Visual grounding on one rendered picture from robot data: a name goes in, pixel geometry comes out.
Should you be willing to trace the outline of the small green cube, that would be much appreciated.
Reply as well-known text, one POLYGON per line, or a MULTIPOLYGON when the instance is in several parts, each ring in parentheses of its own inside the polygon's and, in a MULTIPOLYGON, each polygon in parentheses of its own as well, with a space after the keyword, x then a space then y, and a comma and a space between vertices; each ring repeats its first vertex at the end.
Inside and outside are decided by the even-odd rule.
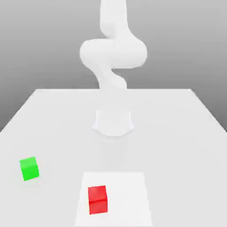
POLYGON ((24 181, 39 177, 39 168, 35 157, 20 160, 20 167, 24 181))

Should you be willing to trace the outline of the small red cube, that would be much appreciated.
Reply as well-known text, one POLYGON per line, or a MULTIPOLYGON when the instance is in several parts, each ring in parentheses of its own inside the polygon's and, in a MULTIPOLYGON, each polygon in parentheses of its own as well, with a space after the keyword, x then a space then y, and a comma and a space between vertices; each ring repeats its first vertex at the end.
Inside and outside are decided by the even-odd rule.
POLYGON ((89 214, 108 212, 108 199, 106 186, 88 187, 89 214))

